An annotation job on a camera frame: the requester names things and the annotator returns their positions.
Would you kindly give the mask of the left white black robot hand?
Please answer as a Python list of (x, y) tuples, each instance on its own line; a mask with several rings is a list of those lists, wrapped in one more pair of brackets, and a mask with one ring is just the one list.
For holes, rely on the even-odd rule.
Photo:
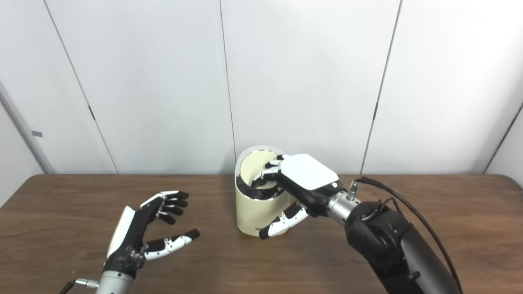
[(158, 192), (138, 209), (125, 206), (107, 251), (103, 272), (116, 272), (136, 278), (145, 262), (178, 251), (200, 236), (198, 229), (153, 241), (144, 241), (148, 226), (155, 220), (173, 225), (188, 207), (189, 194), (179, 190)]

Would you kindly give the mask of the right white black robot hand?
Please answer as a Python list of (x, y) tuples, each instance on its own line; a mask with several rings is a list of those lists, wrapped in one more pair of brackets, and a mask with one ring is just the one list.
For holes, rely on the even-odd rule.
[(251, 188), (267, 182), (276, 182), (296, 201), (260, 230), (262, 240), (285, 232), (307, 216), (328, 216), (329, 201), (340, 192), (348, 192), (333, 170), (308, 154), (278, 155), (254, 177)]

